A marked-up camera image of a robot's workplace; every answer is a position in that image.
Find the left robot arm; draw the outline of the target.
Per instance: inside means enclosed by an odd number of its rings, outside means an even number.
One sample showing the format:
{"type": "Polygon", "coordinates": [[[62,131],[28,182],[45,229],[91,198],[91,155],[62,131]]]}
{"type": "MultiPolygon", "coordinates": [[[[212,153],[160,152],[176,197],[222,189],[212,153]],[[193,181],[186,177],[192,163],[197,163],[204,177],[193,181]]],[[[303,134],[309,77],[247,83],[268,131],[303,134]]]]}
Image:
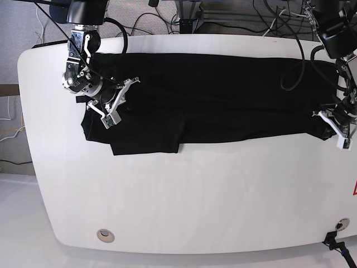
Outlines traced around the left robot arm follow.
{"type": "Polygon", "coordinates": [[[334,89],[344,94],[341,100],[336,97],[334,104],[324,105],[321,114],[335,132],[348,141],[353,135],[350,125],[356,123],[356,1],[305,1],[303,10],[321,42],[310,54],[311,64],[334,89]],[[345,87],[318,69],[315,55],[321,50],[335,60],[345,87]]]}

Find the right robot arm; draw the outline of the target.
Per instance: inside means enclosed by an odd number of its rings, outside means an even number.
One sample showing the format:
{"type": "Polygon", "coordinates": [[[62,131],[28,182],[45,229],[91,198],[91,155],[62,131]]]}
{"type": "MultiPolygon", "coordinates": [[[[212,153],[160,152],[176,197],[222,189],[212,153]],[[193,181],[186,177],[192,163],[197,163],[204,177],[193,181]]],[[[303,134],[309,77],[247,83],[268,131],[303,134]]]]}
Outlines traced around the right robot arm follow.
{"type": "Polygon", "coordinates": [[[70,93],[84,95],[90,99],[89,108],[95,110],[104,120],[115,121],[117,107],[125,102],[124,96],[131,84],[138,78],[123,82],[114,77],[100,74],[92,66],[94,54],[99,50],[101,38],[98,27],[105,22],[116,25],[123,34],[124,55],[128,49],[128,35],[116,20],[106,16],[108,1],[71,1],[67,22],[74,25],[68,38],[68,58],[62,84],[70,93]]]}

